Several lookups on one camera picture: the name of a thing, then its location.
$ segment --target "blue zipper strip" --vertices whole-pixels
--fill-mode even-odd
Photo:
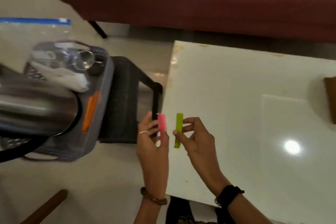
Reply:
[[[71,26],[69,19],[1,18],[0,23],[35,23]]]

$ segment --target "white floor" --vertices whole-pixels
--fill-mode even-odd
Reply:
[[[77,40],[101,46],[111,56],[125,56],[151,78],[165,85],[174,40],[195,41],[335,59],[332,44],[313,44],[259,37],[139,28],[100,23],[103,40],[92,27],[59,0],[0,0],[0,17],[69,18]],[[0,62],[20,69],[20,60],[0,46]],[[0,222],[16,224],[58,190],[69,197],[43,223],[132,223],[143,185],[135,145],[99,144],[73,163],[32,163],[13,160],[0,165]],[[192,203],[195,218],[215,221],[208,206]],[[158,223],[164,223],[161,211]]]

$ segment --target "white tabletop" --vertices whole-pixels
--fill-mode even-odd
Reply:
[[[215,205],[183,146],[174,148],[182,112],[201,118],[224,175],[267,217],[334,223],[336,125],[322,81],[333,76],[334,60],[176,41],[162,109],[167,194]]]

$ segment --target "person's right hand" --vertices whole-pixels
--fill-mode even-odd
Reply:
[[[222,174],[218,164],[215,138],[204,127],[200,118],[186,118],[183,127],[183,133],[194,131],[190,138],[185,134],[173,131],[173,134],[179,139],[186,149],[190,161],[208,187],[208,189],[218,197],[223,188],[230,185],[230,182]]]

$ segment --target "black wristband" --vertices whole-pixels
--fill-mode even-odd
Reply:
[[[245,191],[241,190],[237,186],[228,185],[222,190],[219,197],[216,197],[215,203],[222,209],[227,209],[234,198],[237,197],[238,194],[243,193],[245,193]]]

